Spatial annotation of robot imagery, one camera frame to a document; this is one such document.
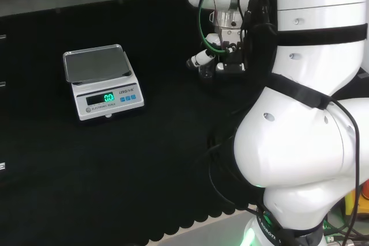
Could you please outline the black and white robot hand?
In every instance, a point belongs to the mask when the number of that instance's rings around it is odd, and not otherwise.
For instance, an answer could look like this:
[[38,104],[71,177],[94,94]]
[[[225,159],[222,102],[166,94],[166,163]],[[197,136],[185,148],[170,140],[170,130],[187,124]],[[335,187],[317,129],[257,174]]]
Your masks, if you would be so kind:
[[216,32],[199,32],[202,50],[188,58],[186,66],[197,71],[200,79],[211,81],[221,76],[239,75],[246,71],[240,29],[219,28]]

